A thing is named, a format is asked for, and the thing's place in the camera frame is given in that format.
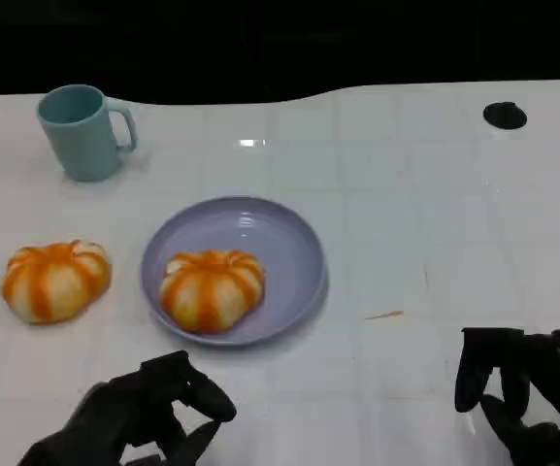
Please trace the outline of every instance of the plate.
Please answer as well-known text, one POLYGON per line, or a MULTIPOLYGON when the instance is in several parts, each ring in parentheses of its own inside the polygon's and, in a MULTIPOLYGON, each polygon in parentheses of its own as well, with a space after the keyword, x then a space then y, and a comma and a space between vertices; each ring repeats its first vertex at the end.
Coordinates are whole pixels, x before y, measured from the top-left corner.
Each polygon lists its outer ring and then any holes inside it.
POLYGON ((141 267, 153 315, 174 333, 199 343, 242 346, 267 340, 318 311, 329 287, 322 245, 300 216, 253 197, 223 197, 195 204, 170 218, 150 240, 141 267), (180 251, 242 250, 265 269, 257 309, 216 335, 185 332, 163 311, 159 287, 165 265, 180 251))

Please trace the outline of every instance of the pumpkin-shaped bun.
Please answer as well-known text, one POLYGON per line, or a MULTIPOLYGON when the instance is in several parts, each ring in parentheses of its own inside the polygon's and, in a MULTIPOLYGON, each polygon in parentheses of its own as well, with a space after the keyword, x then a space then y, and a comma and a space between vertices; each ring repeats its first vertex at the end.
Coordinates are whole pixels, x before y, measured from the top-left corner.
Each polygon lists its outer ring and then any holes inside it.
POLYGON ((1 295, 30 323, 76 316, 109 286, 112 266, 103 248, 76 240, 21 248, 8 262, 1 295))
POLYGON ((187 332, 228 330, 260 302, 264 272, 239 250, 181 252, 166 266, 159 289, 165 312, 187 332))

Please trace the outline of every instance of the white table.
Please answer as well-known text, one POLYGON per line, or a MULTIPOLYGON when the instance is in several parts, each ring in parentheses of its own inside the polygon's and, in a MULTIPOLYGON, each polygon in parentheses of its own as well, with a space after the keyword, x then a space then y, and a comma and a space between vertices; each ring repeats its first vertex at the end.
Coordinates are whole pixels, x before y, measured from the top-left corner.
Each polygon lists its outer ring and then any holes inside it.
MULTIPOLYGON (((63 178, 38 99, 0 96, 0 277, 18 247, 86 238, 112 255, 114 280, 86 315, 52 328, 23 325, 0 298, 1 466, 59 429, 95 382, 176 349, 238 404, 201 465, 509 464, 482 414, 451 404, 460 329, 560 326, 560 82, 131 104, 141 147, 98 184, 63 178), (527 112, 526 127, 482 120, 504 100, 527 112), (150 319, 138 267, 165 219, 234 193, 312 223, 331 291, 314 325, 271 345, 203 349, 150 319), (389 311, 404 315, 365 319, 389 311)), ((529 416, 549 407, 533 399, 529 416)))

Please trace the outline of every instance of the orange striped bun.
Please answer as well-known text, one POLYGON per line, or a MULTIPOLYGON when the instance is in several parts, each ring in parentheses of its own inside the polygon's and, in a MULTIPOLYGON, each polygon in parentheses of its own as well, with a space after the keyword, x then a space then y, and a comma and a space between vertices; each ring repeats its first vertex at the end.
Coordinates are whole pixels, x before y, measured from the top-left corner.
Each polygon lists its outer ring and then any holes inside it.
POLYGON ((98 298, 111 274, 105 250, 88 241, 21 248, 8 262, 1 295, 26 322, 58 322, 98 298))
POLYGON ((187 332, 219 333, 252 311, 264 290, 264 271, 239 250, 181 252, 165 268, 159 289, 165 312, 187 332))

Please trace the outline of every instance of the dark wall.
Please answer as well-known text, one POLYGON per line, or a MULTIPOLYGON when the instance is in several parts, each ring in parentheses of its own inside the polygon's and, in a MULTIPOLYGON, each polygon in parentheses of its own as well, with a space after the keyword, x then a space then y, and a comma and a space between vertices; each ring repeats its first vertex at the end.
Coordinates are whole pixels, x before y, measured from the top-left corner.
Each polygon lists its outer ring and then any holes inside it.
POLYGON ((156 103, 372 83, 560 79, 560 3, 0 0, 0 93, 92 83, 156 103))

